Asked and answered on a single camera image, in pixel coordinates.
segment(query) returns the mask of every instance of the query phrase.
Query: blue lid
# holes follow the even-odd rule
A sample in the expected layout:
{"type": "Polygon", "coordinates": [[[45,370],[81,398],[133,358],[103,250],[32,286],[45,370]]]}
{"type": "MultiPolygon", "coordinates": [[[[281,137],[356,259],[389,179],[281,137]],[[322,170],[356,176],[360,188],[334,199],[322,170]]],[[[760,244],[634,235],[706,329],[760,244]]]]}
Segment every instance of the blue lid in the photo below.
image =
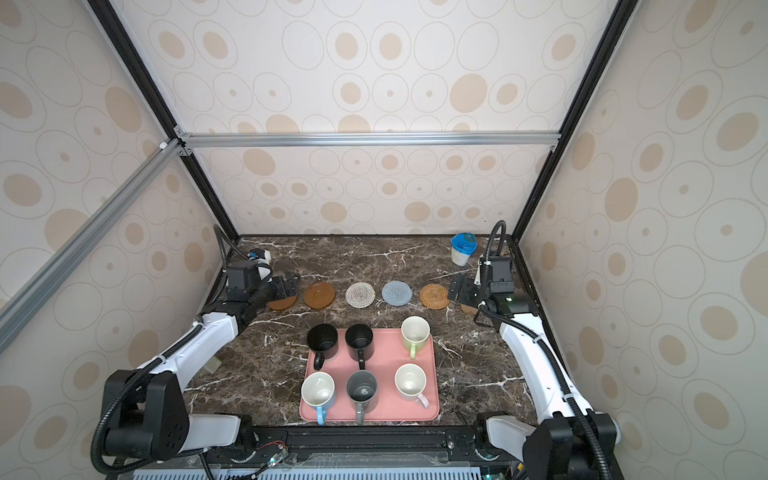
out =
{"type": "Polygon", "coordinates": [[[472,255],[478,247],[478,239],[471,233],[460,233],[451,239],[451,245],[459,253],[472,255]]]}

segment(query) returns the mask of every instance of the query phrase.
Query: black mug handle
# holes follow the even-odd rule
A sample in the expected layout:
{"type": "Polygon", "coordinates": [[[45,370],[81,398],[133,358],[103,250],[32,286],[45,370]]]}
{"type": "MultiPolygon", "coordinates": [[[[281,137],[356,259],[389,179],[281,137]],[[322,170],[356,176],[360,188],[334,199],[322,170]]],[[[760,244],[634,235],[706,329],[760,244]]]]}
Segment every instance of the black mug handle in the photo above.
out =
{"type": "Polygon", "coordinates": [[[326,357],[322,353],[315,353],[315,370],[320,370],[326,361],[326,357]]]}

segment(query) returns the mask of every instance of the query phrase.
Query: cup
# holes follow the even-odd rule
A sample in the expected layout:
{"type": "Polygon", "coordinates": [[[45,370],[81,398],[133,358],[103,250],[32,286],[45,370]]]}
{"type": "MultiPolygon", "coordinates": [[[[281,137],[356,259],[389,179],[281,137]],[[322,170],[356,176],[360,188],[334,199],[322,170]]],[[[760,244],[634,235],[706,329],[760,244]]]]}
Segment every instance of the cup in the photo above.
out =
{"type": "Polygon", "coordinates": [[[411,360],[416,358],[416,352],[424,348],[429,339],[429,323],[420,316],[410,316],[400,325],[402,344],[411,353],[411,360]]]}
{"type": "Polygon", "coordinates": [[[362,425],[366,412],[373,410],[379,402],[376,395],[377,386],[376,377],[366,370],[354,372],[346,381],[346,394],[355,406],[357,425],[362,425]]]}
{"type": "Polygon", "coordinates": [[[336,402],[336,384],[325,372],[314,372],[301,384],[301,399],[317,411],[317,423],[326,422],[328,409],[336,402]]]}
{"type": "Polygon", "coordinates": [[[395,386],[401,397],[409,402],[420,402],[425,409],[429,408],[429,400],[424,396],[427,386],[427,374],[422,367],[414,363],[406,363],[395,372],[395,386]]]}
{"type": "Polygon", "coordinates": [[[315,370],[320,370],[339,351],[339,332],[330,323],[315,325],[306,334],[306,344],[315,353],[315,370]]]}
{"type": "Polygon", "coordinates": [[[366,369],[366,360],[373,356],[373,330],[367,325],[352,325],[344,334],[349,356],[357,360],[361,370],[366,369]]]}

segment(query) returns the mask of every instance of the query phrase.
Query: polka dot wallpaper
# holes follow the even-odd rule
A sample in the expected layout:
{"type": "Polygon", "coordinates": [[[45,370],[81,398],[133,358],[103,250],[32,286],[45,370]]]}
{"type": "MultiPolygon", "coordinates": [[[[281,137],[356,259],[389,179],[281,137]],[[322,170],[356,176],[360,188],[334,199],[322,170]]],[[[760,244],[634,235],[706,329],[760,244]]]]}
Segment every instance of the polka dot wallpaper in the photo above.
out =
{"type": "Polygon", "coordinates": [[[487,233],[515,224],[548,145],[201,148],[242,233],[487,233]]]}
{"type": "Polygon", "coordinates": [[[120,0],[196,133],[558,130],[615,0],[120,0]]]}
{"type": "Polygon", "coordinates": [[[74,0],[0,2],[0,308],[164,135],[74,0]]]}
{"type": "Polygon", "coordinates": [[[104,381],[169,346],[220,266],[213,218],[173,161],[0,355],[0,478],[97,479],[104,381]]]}
{"type": "Polygon", "coordinates": [[[764,478],[768,4],[650,0],[521,242],[628,479],[764,478]]]}

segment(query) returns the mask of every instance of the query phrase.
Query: dark marble surface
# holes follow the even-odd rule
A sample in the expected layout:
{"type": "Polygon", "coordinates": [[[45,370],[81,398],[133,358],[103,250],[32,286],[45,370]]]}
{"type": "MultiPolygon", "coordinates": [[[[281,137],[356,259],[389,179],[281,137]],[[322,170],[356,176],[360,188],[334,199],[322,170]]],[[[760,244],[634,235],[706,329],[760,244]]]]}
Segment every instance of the dark marble surface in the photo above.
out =
{"type": "MultiPolygon", "coordinates": [[[[485,248],[485,239],[480,239],[485,248]]],[[[346,328],[367,323],[372,328],[399,328],[411,315],[427,319],[435,346],[440,415],[422,425],[474,422],[478,412],[506,410],[523,422],[536,415],[518,364],[493,329],[476,326],[472,316],[451,303],[429,310],[419,291],[429,283],[450,286],[455,272],[473,274],[478,254],[466,267],[450,259],[446,237],[247,237],[241,248],[272,252],[276,275],[292,270],[302,276],[301,290],[316,281],[330,282],[336,299],[324,310],[312,310],[300,293],[285,312],[259,315],[242,335],[217,354],[222,364],[214,374],[198,373],[184,396],[193,413],[249,414],[256,425],[302,425],[300,389],[306,371],[306,332],[317,323],[346,328]],[[413,288],[406,306],[390,306],[381,289],[390,280],[413,288]],[[376,300],[365,309],[344,300],[355,282],[371,283],[376,300]]]]}

